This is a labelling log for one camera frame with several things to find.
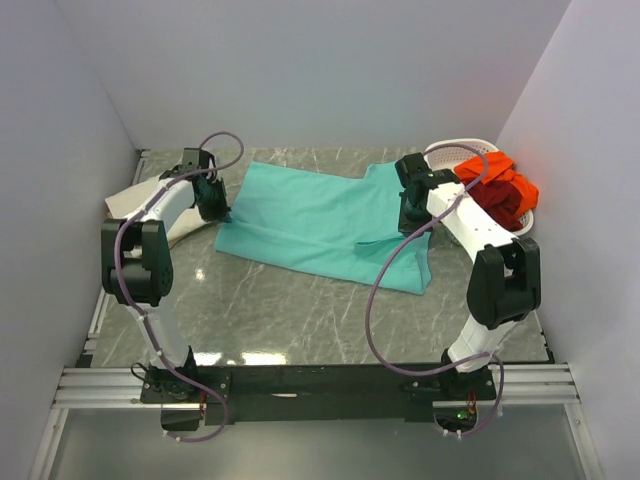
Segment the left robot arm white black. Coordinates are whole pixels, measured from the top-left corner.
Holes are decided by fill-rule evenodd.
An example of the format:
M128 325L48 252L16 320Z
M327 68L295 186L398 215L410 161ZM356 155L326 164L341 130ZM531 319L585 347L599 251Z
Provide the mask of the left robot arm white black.
M204 223L230 220L223 179L215 156L186 148L182 160L160 175L139 206L101 227L101 279L106 293L124 305L139 324L151 350L151 365L171 370L164 389L176 401L193 399L200 378L191 347L179 332L164 299L171 292L174 269L169 231L186 213Z

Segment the teal t shirt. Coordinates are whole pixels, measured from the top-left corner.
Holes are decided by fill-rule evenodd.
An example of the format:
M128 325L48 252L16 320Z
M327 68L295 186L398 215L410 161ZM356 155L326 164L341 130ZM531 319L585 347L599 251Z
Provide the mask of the teal t shirt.
M346 178L253 162L215 248L297 272L421 295L431 280L429 237L391 255L404 239L398 230L401 191L391 163Z

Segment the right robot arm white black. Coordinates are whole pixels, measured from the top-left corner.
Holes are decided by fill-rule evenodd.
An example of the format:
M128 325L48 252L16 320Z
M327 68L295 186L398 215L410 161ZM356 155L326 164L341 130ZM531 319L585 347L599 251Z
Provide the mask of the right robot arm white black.
M436 220L473 262L466 303L469 317L439 374L444 395L460 399L474 386L503 338L541 303L540 250L501 227L465 190L450 169L433 170L421 153L395 163L402 186L398 230L409 236Z

